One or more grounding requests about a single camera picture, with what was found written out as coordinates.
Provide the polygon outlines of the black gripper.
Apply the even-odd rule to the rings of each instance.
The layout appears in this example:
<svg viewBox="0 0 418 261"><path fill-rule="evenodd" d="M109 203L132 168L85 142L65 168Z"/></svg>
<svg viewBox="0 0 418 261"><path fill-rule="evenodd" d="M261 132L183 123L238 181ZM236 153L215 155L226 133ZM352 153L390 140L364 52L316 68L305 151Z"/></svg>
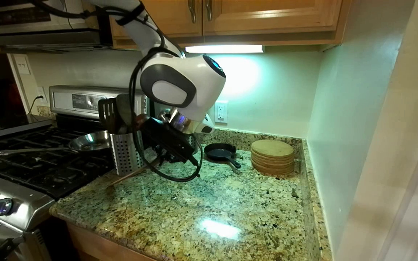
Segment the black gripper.
<svg viewBox="0 0 418 261"><path fill-rule="evenodd" d="M170 162L190 161L191 164L196 164L196 158L193 156L194 148L188 143L186 136L177 132L171 124L151 117L142 123L141 129L143 136L167 152L165 158Z"/></svg>

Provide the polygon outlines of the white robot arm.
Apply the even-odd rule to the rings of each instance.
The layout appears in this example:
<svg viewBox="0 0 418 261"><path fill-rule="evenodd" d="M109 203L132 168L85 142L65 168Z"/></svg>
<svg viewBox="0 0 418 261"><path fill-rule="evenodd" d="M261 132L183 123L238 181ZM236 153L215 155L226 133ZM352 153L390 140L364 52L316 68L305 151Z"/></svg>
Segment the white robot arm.
<svg viewBox="0 0 418 261"><path fill-rule="evenodd" d="M207 126L207 110L226 81L223 68L209 55L186 56L159 30L141 0L90 1L122 26L142 52L130 84L136 84L151 101L173 108L167 120L146 119L139 126L142 135L177 161L196 162L196 148L187 136Z"/></svg>

